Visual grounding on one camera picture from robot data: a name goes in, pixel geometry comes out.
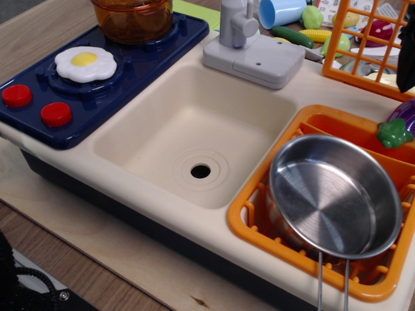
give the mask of egg yolk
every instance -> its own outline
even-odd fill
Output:
[[[75,66],[88,66],[94,63],[97,60],[98,56],[96,54],[90,53],[90,52],[82,52],[77,55],[75,55],[71,63]]]

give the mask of orange dish rack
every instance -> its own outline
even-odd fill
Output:
[[[329,42],[329,47],[327,49],[326,59],[324,61],[322,72],[323,74],[330,76],[331,78],[343,81],[347,84],[351,84],[356,87],[360,87],[367,91],[371,91],[373,93],[380,94],[382,96],[386,96],[401,102],[405,102],[415,97],[415,94],[408,91],[405,93],[401,93],[397,87],[390,86],[386,83],[381,81],[382,75],[385,72],[386,68],[397,70],[397,58],[390,57],[390,52],[392,48],[400,49],[401,45],[396,43],[397,36],[399,34],[399,30],[402,26],[405,26],[407,22],[405,21],[405,12],[407,11],[408,5],[410,3],[415,3],[415,0],[401,0],[401,1],[394,1],[394,6],[399,4],[400,12],[398,12],[398,18],[394,19],[391,17],[386,17],[377,13],[377,9],[380,5],[382,5],[386,1],[380,0],[373,0],[373,7],[370,11],[359,10],[355,7],[350,6],[351,0],[341,0],[338,11],[337,11],[337,18],[336,23],[333,27],[333,32],[331,34],[331,39]],[[350,29],[344,29],[344,22],[346,20],[346,16],[348,12],[356,13],[361,16],[366,16],[368,18],[368,23],[366,26],[366,31],[364,34],[361,34],[360,31],[352,31]],[[376,20],[380,19],[383,21],[390,22],[394,25],[394,31],[392,33],[392,37],[390,41],[382,40],[379,38],[375,38],[373,36],[369,36],[370,27],[372,23]],[[353,53],[350,51],[345,51],[338,48],[338,43],[340,41],[340,37],[342,34],[349,34],[352,35],[354,38],[360,37],[362,39],[361,43],[359,44],[359,51],[358,53]],[[363,49],[366,46],[366,42],[375,41],[377,43],[382,43],[387,46],[385,57],[383,58],[375,58],[363,55]],[[333,63],[335,61],[336,53],[341,53],[344,56],[349,56],[351,60],[355,60],[355,65],[351,73],[333,68]],[[370,80],[363,76],[359,76],[357,74],[358,66],[360,62],[370,62],[377,64],[379,66],[379,71],[377,73],[375,80]]]
[[[268,175],[278,150],[299,135],[321,133],[346,139],[365,149],[383,165],[393,179],[402,201],[403,223],[395,242],[384,253],[350,262],[350,295],[366,302],[382,301],[395,290],[412,236],[415,232],[415,143],[400,148],[385,148],[377,139],[377,123],[334,108],[312,105],[303,108],[258,166],[228,211],[228,224],[241,239],[267,251],[302,271],[318,278],[318,259],[313,252],[293,249],[293,231],[281,232],[279,223],[268,215]],[[343,291],[344,260],[325,257],[324,282]]]

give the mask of drain hole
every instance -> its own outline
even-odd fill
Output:
[[[206,164],[197,164],[192,168],[190,174],[192,174],[194,178],[206,178],[210,174],[210,168]]]

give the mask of red knob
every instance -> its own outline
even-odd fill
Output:
[[[5,105],[12,108],[23,107],[33,99],[30,88],[22,84],[9,86],[1,93],[1,97]]]
[[[47,126],[58,127],[72,120],[72,111],[64,102],[53,102],[40,111],[41,120]]]

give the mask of toy corn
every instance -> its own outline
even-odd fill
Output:
[[[305,34],[307,37],[311,38],[314,42],[324,43],[327,38],[331,35],[330,30],[324,29],[304,29],[300,30],[302,34]]]

